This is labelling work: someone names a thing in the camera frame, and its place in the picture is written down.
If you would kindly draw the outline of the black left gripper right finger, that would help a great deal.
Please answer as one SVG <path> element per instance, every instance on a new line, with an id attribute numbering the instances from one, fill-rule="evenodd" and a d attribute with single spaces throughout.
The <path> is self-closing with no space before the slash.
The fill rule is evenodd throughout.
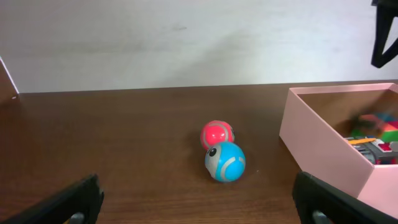
<path id="1" fill-rule="evenodd" d="M 292 198 L 302 223 L 397 224 L 397 219 L 307 172 L 296 175 Z"/>

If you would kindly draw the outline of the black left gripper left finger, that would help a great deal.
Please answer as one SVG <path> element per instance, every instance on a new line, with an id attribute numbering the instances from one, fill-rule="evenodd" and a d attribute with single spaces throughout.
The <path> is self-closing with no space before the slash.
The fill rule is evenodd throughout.
<path id="1" fill-rule="evenodd" d="M 89 175 L 28 209 L 5 224 L 66 223 L 77 215 L 81 223 L 96 223 L 104 200 L 98 176 Z"/>

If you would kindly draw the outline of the red grey toy fire truck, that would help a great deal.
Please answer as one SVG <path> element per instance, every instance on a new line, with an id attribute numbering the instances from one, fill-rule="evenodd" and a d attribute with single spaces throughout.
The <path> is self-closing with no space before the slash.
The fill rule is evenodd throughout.
<path id="1" fill-rule="evenodd" d="M 345 138 L 360 154 L 374 165 L 397 164 L 397 151 L 388 142 L 367 136 Z"/>

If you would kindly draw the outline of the blue grey toy ball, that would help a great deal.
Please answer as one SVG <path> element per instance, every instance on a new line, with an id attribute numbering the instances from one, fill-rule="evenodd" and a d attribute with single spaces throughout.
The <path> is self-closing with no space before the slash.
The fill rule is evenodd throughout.
<path id="1" fill-rule="evenodd" d="M 218 182 L 233 182 L 244 173 L 246 157 L 243 150 L 233 142 L 219 142 L 205 155 L 205 167 Z"/>

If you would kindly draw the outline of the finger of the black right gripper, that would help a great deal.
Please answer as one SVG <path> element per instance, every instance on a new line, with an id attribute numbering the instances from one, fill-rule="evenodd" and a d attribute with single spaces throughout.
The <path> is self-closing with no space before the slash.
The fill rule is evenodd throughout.
<path id="1" fill-rule="evenodd" d="M 394 18 L 397 17 L 397 0 L 373 0 L 376 6 L 376 31 L 371 64 L 382 68 L 397 56 L 397 39 L 384 50 Z"/>

